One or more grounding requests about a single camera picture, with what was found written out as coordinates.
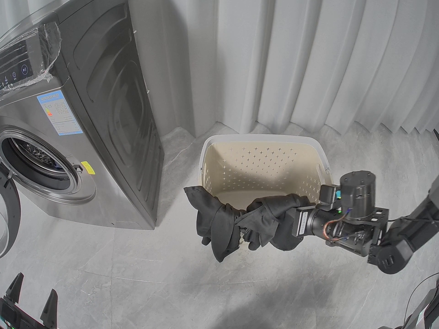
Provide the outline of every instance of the laundry basket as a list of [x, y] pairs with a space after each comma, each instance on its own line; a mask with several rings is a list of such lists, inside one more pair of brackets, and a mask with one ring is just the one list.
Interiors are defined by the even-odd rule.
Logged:
[[200, 185], [238, 209], [258, 197], [291, 193], [317, 203], [320, 186], [332, 184], [321, 145], [304, 136], [212, 136], [204, 143], [199, 172]]

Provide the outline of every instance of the front-loading washing machine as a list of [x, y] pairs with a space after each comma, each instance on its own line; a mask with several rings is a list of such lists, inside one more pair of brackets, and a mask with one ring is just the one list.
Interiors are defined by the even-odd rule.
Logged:
[[0, 50], [0, 257], [18, 231], [15, 183], [54, 217], [154, 229], [163, 150], [128, 0], [55, 0]]

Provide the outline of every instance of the gray tile floor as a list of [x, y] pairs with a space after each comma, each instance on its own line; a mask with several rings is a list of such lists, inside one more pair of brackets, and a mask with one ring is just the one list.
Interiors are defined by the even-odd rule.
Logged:
[[[255, 133], [268, 133], [261, 125]], [[21, 307], [39, 318], [55, 288], [58, 327], [376, 329], [402, 325], [413, 288], [439, 271], [439, 236], [392, 276], [366, 260], [307, 237], [290, 252], [271, 245], [240, 249], [217, 263], [196, 235], [196, 211], [183, 187], [196, 185], [201, 147], [217, 123], [194, 138], [177, 128], [162, 138], [165, 166], [155, 231], [89, 226], [47, 216], [24, 196], [13, 249], [0, 259], [0, 292], [23, 272]], [[430, 133], [375, 133], [355, 123], [340, 136], [324, 127], [309, 134], [291, 124], [285, 134], [308, 135], [326, 152], [335, 181], [366, 169], [377, 176], [377, 205], [406, 215], [439, 174], [439, 143]], [[433, 287], [418, 288], [409, 311]]]

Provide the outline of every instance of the black garment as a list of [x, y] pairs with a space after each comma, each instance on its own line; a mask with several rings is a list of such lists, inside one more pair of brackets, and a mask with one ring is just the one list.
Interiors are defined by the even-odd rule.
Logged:
[[203, 237], [201, 243], [208, 245], [211, 242], [213, 255], [222, 262], [239, 248], [241, 233], [235, 219], [245, 211], [224, 205], [202, 186], [190, 186], [184, 188], [184, 192], [190, 204], [198, 210], [197, 234]]
[[197, 233], [203, 245], [212, 242], [218, 262], [239, 248], [240, 232], [249, 249], [256, 250], [269, 242], [278, 249], [294, 249], [303, 238], [291, 235], [294, 219], [286, 212], [295, 207], [310, 206], [307, 197], [296, 194], [268, 196], [254, 200], [247, 210], [224, 205], [202, 186], [184, 188], [190, 204], [198, 210]]

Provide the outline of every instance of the control panel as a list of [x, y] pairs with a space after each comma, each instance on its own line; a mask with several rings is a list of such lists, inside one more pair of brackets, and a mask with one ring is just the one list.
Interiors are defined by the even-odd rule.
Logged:
[[0, 89], [32, 76], [32, 66], [25, 40], [0, 53]]

